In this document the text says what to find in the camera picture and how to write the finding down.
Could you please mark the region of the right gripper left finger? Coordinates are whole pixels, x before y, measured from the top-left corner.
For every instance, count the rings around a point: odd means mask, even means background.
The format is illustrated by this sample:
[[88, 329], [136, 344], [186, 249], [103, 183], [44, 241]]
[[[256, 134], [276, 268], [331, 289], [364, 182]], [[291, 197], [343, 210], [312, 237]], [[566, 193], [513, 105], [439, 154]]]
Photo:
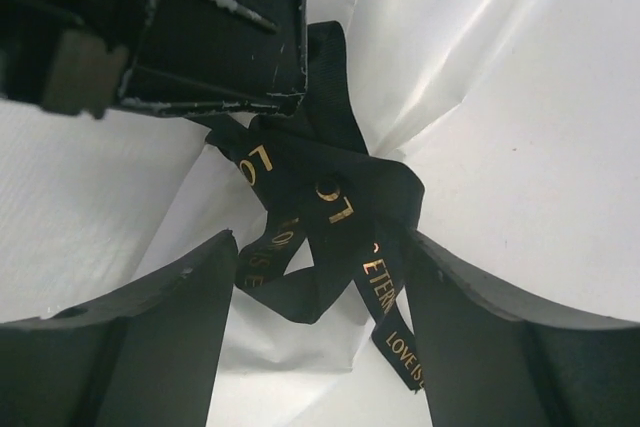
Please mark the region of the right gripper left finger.
[[55, 316], [1, 327], [5, 426], [202, 426], [237, 246], [224, 231]]

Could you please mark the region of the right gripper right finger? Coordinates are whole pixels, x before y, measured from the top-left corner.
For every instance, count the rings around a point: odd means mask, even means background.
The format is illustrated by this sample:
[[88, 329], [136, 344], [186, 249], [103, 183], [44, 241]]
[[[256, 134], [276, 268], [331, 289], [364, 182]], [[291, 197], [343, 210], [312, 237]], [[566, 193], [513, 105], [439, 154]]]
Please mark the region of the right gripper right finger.
[[420, 233], [407, 295], [436, 426], [635, 426], [639, 326], [518, 288]]

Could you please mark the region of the black printed ribbon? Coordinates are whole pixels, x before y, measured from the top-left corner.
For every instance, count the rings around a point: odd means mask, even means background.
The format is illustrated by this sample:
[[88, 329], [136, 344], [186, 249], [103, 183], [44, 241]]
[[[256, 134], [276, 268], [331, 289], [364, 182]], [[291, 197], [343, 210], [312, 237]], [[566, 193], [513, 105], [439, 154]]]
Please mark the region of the black printed ribbon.
[[309, 325], [355, 286], [374, 320], [375, 346], [420, 391], [416, 341], [397, 298], [424, 187], [404, 164], [369, 154], [350, 104], [341, 25], [313, 24], [307, 41], [308, 90], [292, 117], [208, 123], [207, 142], [236, 165], [267, 213], [263, 235], [240, 252], [235, 284]]

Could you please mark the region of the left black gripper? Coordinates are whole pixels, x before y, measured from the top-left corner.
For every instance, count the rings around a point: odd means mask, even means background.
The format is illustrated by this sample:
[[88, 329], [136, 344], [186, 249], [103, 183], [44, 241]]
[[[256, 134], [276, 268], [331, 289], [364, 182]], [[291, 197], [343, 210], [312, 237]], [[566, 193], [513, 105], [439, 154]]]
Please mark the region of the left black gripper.
[[1, 96], [66, 115], [289, 116], [307, 0], [1, 0]]

